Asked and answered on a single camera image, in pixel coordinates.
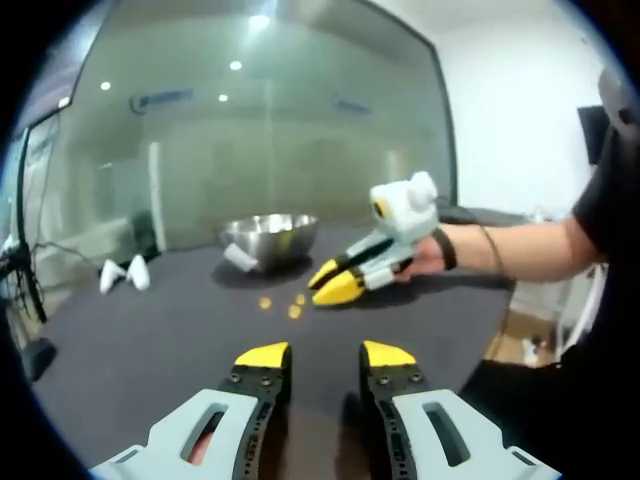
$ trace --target metal bowl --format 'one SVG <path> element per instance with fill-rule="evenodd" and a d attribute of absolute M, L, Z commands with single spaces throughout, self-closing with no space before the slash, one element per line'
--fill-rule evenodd
<path fill-rule="evenodd" d="M 220 239 L 225 248 L 235 243 L 265 272 L 306 257 L 317 231 L 318 220 L 311 215 L 255 215 L 227 223 Z"/>

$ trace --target human hand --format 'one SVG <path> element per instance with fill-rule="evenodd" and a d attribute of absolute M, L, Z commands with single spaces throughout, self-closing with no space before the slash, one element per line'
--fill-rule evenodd
<path fill-rule="evenodd" d="M 211 442 L 212 437 L 213 433 L 207 433 L 196 441 L 196 444 L 193 446 L 193 450 L 191 450 L 191 454 L 189 455 L 190 464 L 200 465 L 202 463 L 202 460 L 204 460 L 204 454 L 207 453 L 207 448 L 209 448 L 209 442 Z"/>
<path fill-rule="evenodd" d="M 442 249 L 436 239 L 429 235 L 418 242 L 413 262 L 395 278 L 397 282 L 408 282 L 414 275 L 442 272 L 444 267 Z"/>

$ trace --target black tabletop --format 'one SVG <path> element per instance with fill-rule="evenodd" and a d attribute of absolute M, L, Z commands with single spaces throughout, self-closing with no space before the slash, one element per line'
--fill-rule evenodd
<path fill-rule="evenodd" d="M 153 260 L 145 292 L 127 283 L 108 295 L 97 281 L 78 287 L 43 328 L 59 349 L 35 385 L 45 412 L 92 467 L 145 445 L 155 422 L 215 388 L 246 350 L 288 341 L 293 391 L 281 478 L 366 478 L 355 396 L 360 343 L 404 348 L 433 387 L 459 390 L 502 322 L 511 287 L 454 270 L 340 308 L 311 305 L 311 274 L 366 233 L 325 225 L 308 262 L 271 278 L 241 273 L 207 247 Z M 300 294 L 306 303 L 292 319 Z"/>

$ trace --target black wristband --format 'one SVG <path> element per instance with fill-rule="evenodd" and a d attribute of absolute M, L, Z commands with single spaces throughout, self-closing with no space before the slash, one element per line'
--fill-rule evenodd
<path fill-rule="evenodd" d="M 451 270 L 458 266 L 458 257 L 456 257 L 456 250 L 453 248 L 453 243 L 440 228 L 436 228 L 431 234 L 434 240 L 440 245 L 442 250 L 442 258 L 444 259 L 444 269 Z"/>

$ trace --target glass partition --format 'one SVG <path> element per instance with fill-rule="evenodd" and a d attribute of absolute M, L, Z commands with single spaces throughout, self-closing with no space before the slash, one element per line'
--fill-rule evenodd
<path fill-rule="evenodd" d="M 46 191 L 44 210 L 27 205 L 30 242 L 102 259 L 207 243 L 252 214 L 368 215 L 371 186 L 421 169 L 455 198 L 432 46 L 366 2 L 251 5 L 114 7 L 31 167 Z"/>

